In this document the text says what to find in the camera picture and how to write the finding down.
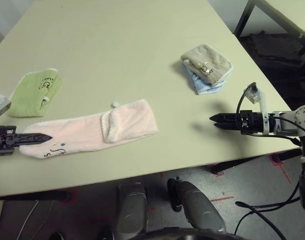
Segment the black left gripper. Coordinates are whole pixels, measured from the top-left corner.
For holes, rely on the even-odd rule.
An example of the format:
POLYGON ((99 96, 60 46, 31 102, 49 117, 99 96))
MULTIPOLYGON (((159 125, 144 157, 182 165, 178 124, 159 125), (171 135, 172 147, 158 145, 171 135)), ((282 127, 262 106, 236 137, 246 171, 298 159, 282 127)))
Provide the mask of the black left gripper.
POLYGON ((0 126, 0 157, 12 155, 15 146, 39 145, 52 139, 43 133, 16 134, 16 126, 0 126))

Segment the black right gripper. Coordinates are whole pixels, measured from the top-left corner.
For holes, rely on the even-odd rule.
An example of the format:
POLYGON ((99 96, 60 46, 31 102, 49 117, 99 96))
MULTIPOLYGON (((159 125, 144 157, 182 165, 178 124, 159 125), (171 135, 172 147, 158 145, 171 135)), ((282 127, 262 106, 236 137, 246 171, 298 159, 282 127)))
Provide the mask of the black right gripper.
POLYGON ((216 122, 214 126, 223 130, 240 130, 242 134, 257 134, 264 130, 263 115, 261 112, 241 110, 236 113, 218 113, 209 118, 216 122))

